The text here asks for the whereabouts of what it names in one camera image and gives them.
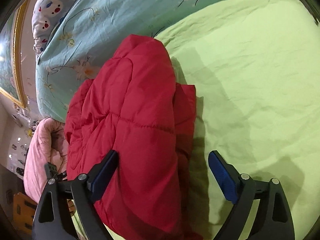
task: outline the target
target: blue rubber gripper pad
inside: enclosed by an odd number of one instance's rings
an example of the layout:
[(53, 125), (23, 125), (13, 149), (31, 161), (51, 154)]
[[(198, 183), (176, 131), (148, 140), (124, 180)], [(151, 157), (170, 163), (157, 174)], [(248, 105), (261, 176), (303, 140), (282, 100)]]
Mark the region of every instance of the blue rubber gripper pad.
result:
[(226, 200), (236, 204), (238, 201), (236, 183), (233, 181), (227, 169), (223, 166), (214, 152), (209, 154), (208, 163), (209, 168), (218, 182)]

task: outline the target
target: cartoon face print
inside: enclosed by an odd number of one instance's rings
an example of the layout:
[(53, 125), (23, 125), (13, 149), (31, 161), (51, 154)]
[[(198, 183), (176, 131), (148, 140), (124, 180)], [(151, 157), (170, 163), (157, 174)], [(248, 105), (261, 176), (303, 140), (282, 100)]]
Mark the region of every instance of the cartoon face print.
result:
[(45, 32), (50, 27), (50, 21), (48, 18), (43, 17), (39, 20), (39, 30)]
[(40, 17), (33, 26), (32, 32), (45, 32), (50, 27), (50, 21), (47, 17)]
[(63, 9), (63, 3), (60, 0), (49, 0), (41, 11), (48, 17), (56, 16)]

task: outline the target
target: light blue floral blanket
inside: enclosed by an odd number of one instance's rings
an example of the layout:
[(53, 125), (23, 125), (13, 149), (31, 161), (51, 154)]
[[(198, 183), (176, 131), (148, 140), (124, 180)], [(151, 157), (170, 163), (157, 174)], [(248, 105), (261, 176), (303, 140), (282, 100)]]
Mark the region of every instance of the light blue floral blanket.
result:
[(76, 0), (51, 32), (36, 65), (42, 115), (64, 122), (80, 84), (94, 78), (131, 33), (156, 36), (221, 0)]

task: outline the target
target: red puffer jacket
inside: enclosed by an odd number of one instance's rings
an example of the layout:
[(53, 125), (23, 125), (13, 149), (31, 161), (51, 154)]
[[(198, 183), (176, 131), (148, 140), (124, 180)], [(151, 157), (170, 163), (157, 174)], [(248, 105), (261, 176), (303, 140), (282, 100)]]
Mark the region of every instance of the red puffer jacket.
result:
[(162, 43), (127, 37), (69, 105), (68, 179), (87, 173), (109, 150), (119, 167), (95, 209), (126, 240), (202, 239), (186, 212), (195, 88), (175, 83)]

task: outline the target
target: pink blanket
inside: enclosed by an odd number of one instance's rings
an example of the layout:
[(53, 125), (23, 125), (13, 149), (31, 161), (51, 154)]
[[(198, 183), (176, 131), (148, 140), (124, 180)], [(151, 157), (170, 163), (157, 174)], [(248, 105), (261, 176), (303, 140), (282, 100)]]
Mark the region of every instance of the pink blanket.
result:
[(44, 165), (47, 162), (53, 163), (59, 172), (64, 172), (67, 167), (67, 151), (64, 123), (52, 118), (42, 120), (32, 137), (23, 176), (25, 192), (35, 202), (39, 203), (47, 182)]

